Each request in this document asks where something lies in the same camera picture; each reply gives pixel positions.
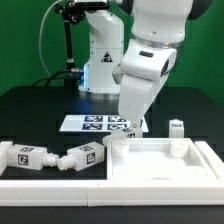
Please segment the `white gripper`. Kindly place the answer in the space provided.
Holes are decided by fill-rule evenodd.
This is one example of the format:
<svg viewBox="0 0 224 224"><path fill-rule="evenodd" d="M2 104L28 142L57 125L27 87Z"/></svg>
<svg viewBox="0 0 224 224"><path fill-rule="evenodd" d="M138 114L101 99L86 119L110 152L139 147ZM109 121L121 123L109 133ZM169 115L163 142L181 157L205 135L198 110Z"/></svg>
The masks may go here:
<svg viewBox="0 0 224 224"><path fill-rule="evenodd" d="M131 128L139 128L140 120L167 81L168 64L168 61L122 62L118 66L120 84L118 113L131 122Z"/></svg>

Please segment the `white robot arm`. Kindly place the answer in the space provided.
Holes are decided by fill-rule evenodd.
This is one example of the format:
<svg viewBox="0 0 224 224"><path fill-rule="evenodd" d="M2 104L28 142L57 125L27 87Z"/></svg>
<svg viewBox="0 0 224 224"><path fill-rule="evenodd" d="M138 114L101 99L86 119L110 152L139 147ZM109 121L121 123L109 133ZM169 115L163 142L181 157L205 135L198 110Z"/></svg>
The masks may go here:
<svg viewBox="0 0 224 224"><path fill-rule="evenodd" d="M151 106L174 67L185 24L213 0L74 0L90 25L93 54L82 90L119 95L119 115L133 128Z"/></svg>

